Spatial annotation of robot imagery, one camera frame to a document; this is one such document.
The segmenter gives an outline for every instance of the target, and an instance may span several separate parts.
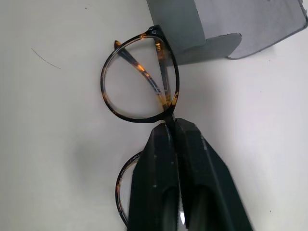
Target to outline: white surface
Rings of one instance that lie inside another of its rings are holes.
[[[2,1],[1,231],[124,230],[116,177],[155,125],[114,116],[99,79],[114,40],[151,25],[144,0]],[[308,230],[307,41],[180,67],[175,116],[229,166],[256,231]]]

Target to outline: eyeglasses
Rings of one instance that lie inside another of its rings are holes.
[[[174,119],[179,70],[160,26],[123,44],[115,41],[114,48],[101,74],[107,107],[129,122],[165,121],[118,175],[115,201],[128,230],[176,231],[180,191],[190,231],[252,231],[226,165],[195,124]],[[120,188],[124,172],[134,163],[127,218]]]

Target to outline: white table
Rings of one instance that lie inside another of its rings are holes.
[[[152,24],[145,0],[2,1],[1,231],[124,230],[116,177],[155,124],[114,116],[99,79],[113,41]],[[308,230],[307,41],[180,66],[175,116],[229,166],[256,231]]]

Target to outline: round lens frame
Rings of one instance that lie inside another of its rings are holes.
[[[174,71],[175,71],[175,78],[176,78],[176,87],[175,87],[175,93],[174,93],[174,97],[172,99],[171,105],[169,106],[169,108],[167,108],[165,111],[163,111],[162,113],[156,115],[156,116],[152,116],[149,118],[130,118],[127,116],[124,116],[122,114],[120,114],[119,112],[117,112],[113,107],[112,107],[112,103],[108,98],[108,95],[106,93],[106,88],[105,88],[105,77],[106,77],[106,73],[108,70],[109,65],[111,64],[112,60],[115,58],[115,56],[121,52],[125,47],[127,47],[128,45],[132,44],[133,42],[136,42],[138,40],[141,39],[145,39],[145,38],[158,38],[161,39],[167,50],[170,53],[171,56],[171,60],[172,60],[172,64],[174,66]],[[178,101],[178,97],[179,97],[179,90],[180,90],[180,77],[179,77],[179,68],[175,59],[175,56],[166,40],[166,37],[163,34],[163,31],[161,30],[160,26],[152,26],[150,27],[145,33],[137,35],[133,38],[131,38],[130,40],[124,42],[123,44],[121,44],[117,49],[115,49],[111,55],[108,57],[108,59],[106,60],[103,69],[102,69],[102,74],[101,74],[101,91],[102,91],[102,96],[103,99],[107,105],[107,107],[110,109],[110,111],[112,111],[113,114],[115,114],[117,117],[129,121],[129,122],[134,122],[134,123],[154,123],[158,120],[165,120],[165,118],[169,117],[170,115],[173,114],[176,103]]]

